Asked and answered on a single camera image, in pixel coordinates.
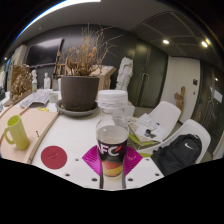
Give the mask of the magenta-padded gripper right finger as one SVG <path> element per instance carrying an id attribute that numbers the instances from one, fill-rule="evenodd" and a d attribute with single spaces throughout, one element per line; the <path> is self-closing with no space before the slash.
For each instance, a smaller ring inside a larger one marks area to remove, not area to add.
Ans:
<path id="1" fill-rule="evenodd" d="M 150 157 L 142 157 L 133 148 L 127 147 L 123 160 L 123 189 L 140 188 L 163 177 Z"/>

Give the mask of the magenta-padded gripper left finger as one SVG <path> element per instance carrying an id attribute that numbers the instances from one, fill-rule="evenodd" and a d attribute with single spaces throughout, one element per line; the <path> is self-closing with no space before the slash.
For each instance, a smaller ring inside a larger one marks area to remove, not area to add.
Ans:
<path id="1" fill-rule="evenodd" d="M 82 157 L 75 157 L 63 177 L 84 188 L 102 189 L 103 170 L 97 147 L 93 146 Z"/>

